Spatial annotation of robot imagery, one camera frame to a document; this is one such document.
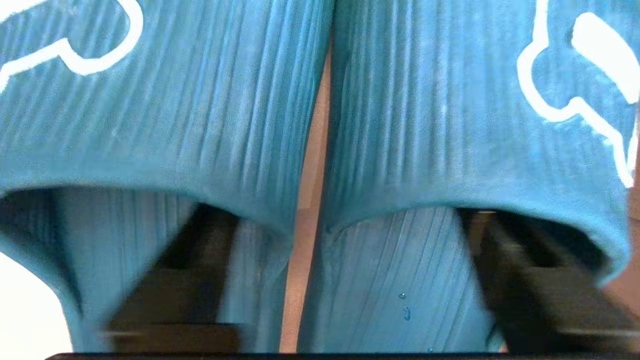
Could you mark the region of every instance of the ribbed fabric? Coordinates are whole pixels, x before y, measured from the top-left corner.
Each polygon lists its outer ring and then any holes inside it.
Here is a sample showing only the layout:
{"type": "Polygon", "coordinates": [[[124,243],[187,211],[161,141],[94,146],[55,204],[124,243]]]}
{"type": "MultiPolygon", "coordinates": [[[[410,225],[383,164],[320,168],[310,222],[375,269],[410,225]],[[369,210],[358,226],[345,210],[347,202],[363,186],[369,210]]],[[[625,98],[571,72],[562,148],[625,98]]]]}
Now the ribbed fabric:
{"type": "MultiPolygon", "coordinates": [[[[247,253],[234,253],[225,296],[246,306],[223,303],[221,316],[253,329],[244,350],[275,352],[333,3],[137,3],[140,39],[110,68],[80,76],[53,58],[0,92],[0,193],[83,187],[47,191],[41,208],[12,208],[0,237],[37,244],[15,260],[35,264],[27,268],[49,286],[63,279],[77,290],[65,290],[75,300],[59,295],[74,350],[100,351],[102,322],[193,203],[231,211],[246,219],[250,238],[236,240],[247,253]],[[52,220],[32,221],[33,212],[52,220]]],[[[83,58],[108,54],[130,31],[121,4],[46,1],[9,17],[0,23],[0,67],[62,38],[83,58]]]]}
{"type": "MultiPolygon", "coordinates": [[[[622,134],[626,152],[637,103],[571,45],[585,12],[640,58],[637,2],[550,0],[550,44],[532,77],[551,106],[584,98],[622,134]]],[[[604,253],[601,281],[627,264],[627,191],[611,142],[581,116],[539,116],[522,92],[517,61],[535,14],[534,0],[337,2],[323,208],[300,351],[486,350],[480,307],[456,310],[481,299],[475,280],[465,282],[469,257],[454,250],[464,245],[460,230],[439,215],[452,210],[441,206],[578,227],[604,253]]]]}

